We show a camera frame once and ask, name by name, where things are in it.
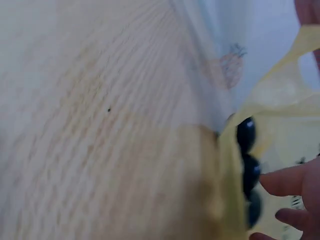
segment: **wood grain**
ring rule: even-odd
[[[214,234],[198,201],[201,139],[213,138],[179,128],[212,115],[170,2],[11,0],[0,12],[0,239]]]

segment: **pineapple print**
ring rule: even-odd
[[[238,43],[231,45],[230,53],[220,58],[220,66],[228,89],[233,88],[243,75],[243,56],[247,54],[246,49]]]
[[[243,75],[243,56],[246,49],[238,43],[230,47],[230,53],[220,59],[215,58],[203,66],[204,74],[212,84],[224,89],[231,89],[240,81]]]

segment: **finger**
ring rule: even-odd
[[[256,232],[249,237],[249,240],[275,240],[272,237]]]
[[[308,163],[263,174],[260,183],[271,195],[284,197],[301,196],[302,184],[307,172]]]
[[[320,24],[319,0],[295,0],[294,4],[301,25]]]
[[[310,223],[311,215],[306,210],[283,208],[275,214],[275,218],[295,229],[304,231]]]

